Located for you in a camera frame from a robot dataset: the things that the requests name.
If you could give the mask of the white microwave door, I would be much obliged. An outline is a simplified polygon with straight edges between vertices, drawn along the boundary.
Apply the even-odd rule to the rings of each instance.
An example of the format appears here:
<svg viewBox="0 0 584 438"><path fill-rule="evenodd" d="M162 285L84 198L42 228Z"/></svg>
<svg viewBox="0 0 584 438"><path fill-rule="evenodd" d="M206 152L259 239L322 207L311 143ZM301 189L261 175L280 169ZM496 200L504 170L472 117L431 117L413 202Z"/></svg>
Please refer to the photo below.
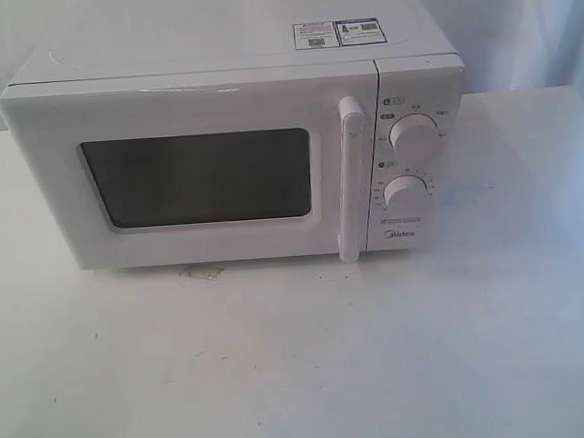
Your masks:
<svg viewBox="0 0 584 438"><path fill-rule="evenodd" d="M365 60L11 85L0 109L84 270L354 261L377 92Z"/></svg>

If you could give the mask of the white microwave oven body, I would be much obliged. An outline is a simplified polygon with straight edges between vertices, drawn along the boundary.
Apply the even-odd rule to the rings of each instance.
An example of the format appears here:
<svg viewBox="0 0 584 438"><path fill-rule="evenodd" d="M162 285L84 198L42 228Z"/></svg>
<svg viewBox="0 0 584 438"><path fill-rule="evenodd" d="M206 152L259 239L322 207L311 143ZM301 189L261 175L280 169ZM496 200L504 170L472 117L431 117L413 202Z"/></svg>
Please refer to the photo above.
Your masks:
<svg viewBox="0 0 584 438"><path fill-rule="evenodd" d="M294 24L364 18L378 19L387 43L295 48ZM440 154L456 123L465 70L419 0L85 0L4 92L22 84L366 60L377 69L378 99L362 253L413 249L435 226ZM414 113L434 120L441 137L436 153L423 160L396 156L388 137ZM428 194L387 208L384 187L402 175L421 178Z"/></svg>

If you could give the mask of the clear tape piece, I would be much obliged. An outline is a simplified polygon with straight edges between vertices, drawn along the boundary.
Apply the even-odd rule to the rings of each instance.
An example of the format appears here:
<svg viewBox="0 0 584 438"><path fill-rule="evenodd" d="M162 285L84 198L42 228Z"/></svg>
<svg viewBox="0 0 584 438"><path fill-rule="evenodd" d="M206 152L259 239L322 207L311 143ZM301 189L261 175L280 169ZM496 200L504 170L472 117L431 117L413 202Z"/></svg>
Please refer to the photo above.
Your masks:
<svg viewBox="0 0 584 438"><path fill-rule="evenodd" d="M179 275L184 278L191 278L194 280L215 281L223 273L224 269L220 266L211 265L190 265L179 272Z"/></svg>

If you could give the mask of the lower white control knob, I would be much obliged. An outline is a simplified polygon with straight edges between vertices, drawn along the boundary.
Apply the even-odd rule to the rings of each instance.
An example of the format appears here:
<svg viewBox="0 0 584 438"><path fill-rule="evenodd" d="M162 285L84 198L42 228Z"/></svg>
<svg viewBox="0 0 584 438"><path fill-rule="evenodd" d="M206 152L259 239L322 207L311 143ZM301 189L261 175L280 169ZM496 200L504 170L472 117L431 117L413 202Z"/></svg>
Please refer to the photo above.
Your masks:
<svg viewBox="0 0 584 438"><path fill-rule="evenodd" d="M427 194L425 182L414 175L398 176L387 183L383 190L384 202L387 208L397 206L402 202L409 203Z"/></svg>

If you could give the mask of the white control knob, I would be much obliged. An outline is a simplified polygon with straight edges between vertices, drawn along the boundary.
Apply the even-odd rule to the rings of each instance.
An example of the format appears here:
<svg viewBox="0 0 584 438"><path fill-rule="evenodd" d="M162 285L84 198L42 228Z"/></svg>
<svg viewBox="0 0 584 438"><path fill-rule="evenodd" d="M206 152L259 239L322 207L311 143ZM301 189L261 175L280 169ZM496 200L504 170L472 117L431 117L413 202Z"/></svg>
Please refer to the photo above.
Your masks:
<svg viewBox="0 0 584 438"><path fill-rule="evenodd" d="M425 182L414 175L398 176L387 183L383 190L384 202L387 208L397 206L402 202L409 203L427 194Z"/></svg>
<svg viewBox="0 0 584 438"><path fill-rule="evenodd" d="M441 142L435 121L417 113L399 119L388 137L396 156L418 160L435 154Z"/></svg>

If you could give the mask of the upper white control knob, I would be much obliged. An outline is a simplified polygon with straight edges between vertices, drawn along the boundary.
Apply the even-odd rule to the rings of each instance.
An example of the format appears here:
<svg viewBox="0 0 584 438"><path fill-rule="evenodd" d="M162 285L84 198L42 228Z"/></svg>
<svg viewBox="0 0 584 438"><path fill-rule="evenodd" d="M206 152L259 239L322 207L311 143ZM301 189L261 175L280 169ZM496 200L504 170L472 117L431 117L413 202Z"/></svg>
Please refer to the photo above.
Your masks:
<svg viewBox="0 0 584 438"><path fill-rule="evenodd" d="M396 156L418 160L435 154L441 142L435 121L417 113L399 119L388 137Z"/></svg>

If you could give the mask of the blue white label sticker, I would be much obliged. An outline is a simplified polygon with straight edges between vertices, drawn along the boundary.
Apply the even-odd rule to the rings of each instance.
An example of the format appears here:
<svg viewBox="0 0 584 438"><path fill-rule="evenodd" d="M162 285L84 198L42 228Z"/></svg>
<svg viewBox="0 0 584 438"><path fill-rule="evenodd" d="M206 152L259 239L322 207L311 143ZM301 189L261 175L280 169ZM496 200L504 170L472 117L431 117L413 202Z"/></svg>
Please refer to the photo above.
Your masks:
<svg viewBox="0 0 584 438"><path fill-rule="evenodd" d="M293 25L297 50L387 43L377 18L306 22Z"/></svg>

